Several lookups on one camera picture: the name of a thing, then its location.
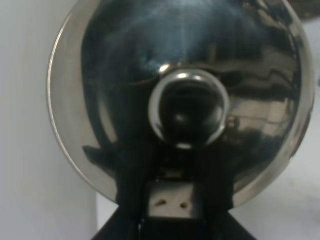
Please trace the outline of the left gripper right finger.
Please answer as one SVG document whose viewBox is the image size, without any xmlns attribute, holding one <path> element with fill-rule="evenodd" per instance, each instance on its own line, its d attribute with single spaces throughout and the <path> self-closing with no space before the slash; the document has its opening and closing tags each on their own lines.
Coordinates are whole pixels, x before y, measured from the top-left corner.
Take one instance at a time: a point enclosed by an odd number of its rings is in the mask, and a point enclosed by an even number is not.
<svg viewBox="0 0 320 240">
<path fill-rule="evenodd" d="M 230 213 L 234 208 L 234 169 L 225 147 L 207 147 L 194 153 L 195 178 L 203 196 L 202 240 L 254 240 Z"/>
</svg>

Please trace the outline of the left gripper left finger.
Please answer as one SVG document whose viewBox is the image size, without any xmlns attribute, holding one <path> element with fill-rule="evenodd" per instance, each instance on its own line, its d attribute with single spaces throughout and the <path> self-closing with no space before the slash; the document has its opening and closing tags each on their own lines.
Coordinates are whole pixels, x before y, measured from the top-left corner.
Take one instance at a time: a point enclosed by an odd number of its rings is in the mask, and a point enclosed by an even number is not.
<svg viewBox="0 0 320 240">
<path fill-rule="evenodd" d="M 143 211 L 144 190 L 150 179 L 154 147 L 119 147 L 95 151 L 94 163 L 115 171 L 118 209 L 93 237 L 94 240 L 137 240 Z"/>
</svg>

